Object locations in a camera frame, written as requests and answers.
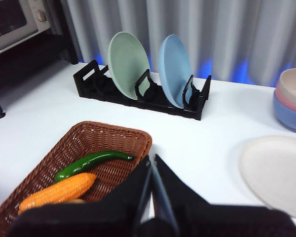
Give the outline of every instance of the blue plate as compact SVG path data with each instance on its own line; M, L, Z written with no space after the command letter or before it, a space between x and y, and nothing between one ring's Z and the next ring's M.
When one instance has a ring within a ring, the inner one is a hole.
M183 43L176 35L169 35L159 52L159 75L164 94L171 104L183 108L182 93L191 76L191 65ZM189 102L192 94L188 88L185 99Z

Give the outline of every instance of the blue light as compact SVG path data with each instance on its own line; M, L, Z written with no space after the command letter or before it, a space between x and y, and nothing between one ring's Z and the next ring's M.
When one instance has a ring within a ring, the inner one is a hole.
M149 61L149 65L150 65L150 71L154 72L153 67L152 67L151 53L148 54L148 61Z
M212 65L213 65L213 60L208 59L206 60L203 65L198 69L196 72L196 77L198 78L207 78L208 75L212 74Z
M241 61L236 67L236 69L234 70L230 81L255 85L255 83L251 80L251 78L247 73L248 65L249 65L249 61L247 59Z
M102 57L101 57L101 53L98 53L98 54L95 56L94 59L97 60L97 62L98 62L99 65L105 65L104 62L103 62L103 59L102 59Z

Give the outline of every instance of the wicker basket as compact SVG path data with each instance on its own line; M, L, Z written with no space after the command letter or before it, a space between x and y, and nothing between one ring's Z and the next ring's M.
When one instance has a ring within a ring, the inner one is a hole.
M68 164L87 154L105 150L136 156L133 161L111 160L90 170L98 178L82 199L95 202L127 177L148 154L151 144L150 135L140 130L90 121L76 124L0 206L0 236L8 233L17 216L19 203L28 195L51 185L54 175Z

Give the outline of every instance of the white curtain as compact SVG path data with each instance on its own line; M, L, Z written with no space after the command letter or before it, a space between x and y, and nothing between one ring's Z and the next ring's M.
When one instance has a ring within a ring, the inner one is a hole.
M169 34L183 41L195 77L275 86L296 67L296 0L62 0L80 60L107 62L126 31L143 44L152 71Z

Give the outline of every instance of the bowl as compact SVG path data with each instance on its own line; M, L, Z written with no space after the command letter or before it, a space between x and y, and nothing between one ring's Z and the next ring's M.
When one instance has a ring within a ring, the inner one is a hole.
M287 99L296 104L296 68L283 71L276 88L279 89Z
M296 111L296 104L287 99L279 89L275 89L275 95L279 102L287 108Z
M278 120L287 127L296 130L296 111L287 108L285 105L279 102L275 92L273 96L273 107Z

